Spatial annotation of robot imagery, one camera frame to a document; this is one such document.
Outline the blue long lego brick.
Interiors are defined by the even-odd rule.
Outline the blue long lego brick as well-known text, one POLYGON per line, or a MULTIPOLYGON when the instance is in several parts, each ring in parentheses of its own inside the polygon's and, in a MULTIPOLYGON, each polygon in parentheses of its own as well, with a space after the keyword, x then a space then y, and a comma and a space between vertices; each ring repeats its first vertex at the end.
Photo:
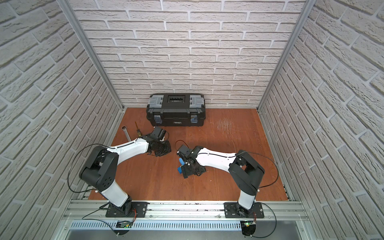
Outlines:
POLYGON ((185 164, 182 158, 179 158, 180 166, 178 167, 178 172, 182 174, 182 166, 185 164))

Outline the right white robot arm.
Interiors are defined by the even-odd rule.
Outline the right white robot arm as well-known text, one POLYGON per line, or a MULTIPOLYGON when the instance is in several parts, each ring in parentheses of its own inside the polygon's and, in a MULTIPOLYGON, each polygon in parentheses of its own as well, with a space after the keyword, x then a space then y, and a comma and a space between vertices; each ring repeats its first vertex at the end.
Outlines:
POLYGON ((197 146, 189 149, 181 146, 177 155, 184 162, 180 167, 183 177, 200 176, 206 167, 228 172, 241 190, 235 205, 235 214, 249 218, 259 187, 265 174, 264 168, 246 151, 238 153, 221 153, 197 146))

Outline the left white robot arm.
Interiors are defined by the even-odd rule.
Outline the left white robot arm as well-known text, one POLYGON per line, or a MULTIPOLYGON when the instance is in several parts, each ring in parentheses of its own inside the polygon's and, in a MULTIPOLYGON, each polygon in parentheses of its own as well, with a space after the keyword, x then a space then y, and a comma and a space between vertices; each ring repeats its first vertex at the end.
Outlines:
POLYGON ((151 137, 137 138, 131 142, 114 146, 95 147, 79 172, 79 178, 96 189, 109 201, 116 214, 111 217, 129 217, 133 212, 132 198, 116 182, 118 165, 141 154, 154 153, 156 157, 170 153, 168 140, 151 137))

